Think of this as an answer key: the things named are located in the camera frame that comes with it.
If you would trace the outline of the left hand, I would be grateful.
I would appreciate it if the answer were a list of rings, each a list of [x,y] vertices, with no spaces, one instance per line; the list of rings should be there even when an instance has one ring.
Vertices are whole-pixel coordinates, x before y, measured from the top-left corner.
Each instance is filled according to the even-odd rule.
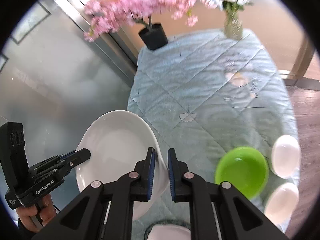
[[[42,225],[46,226],[55,216],[56,209],[53,206],[52,197],[50,194],[43,197],[42,202],[44,204],[44,208],[38,212],[37,207],[35,205],[30,207],[18,207],[16,209],[16,213],[18,214],[20,223],[29,231],[37,233],[39,232],[39,228],[33,223],[32,217],[39,215],[42,220]]]

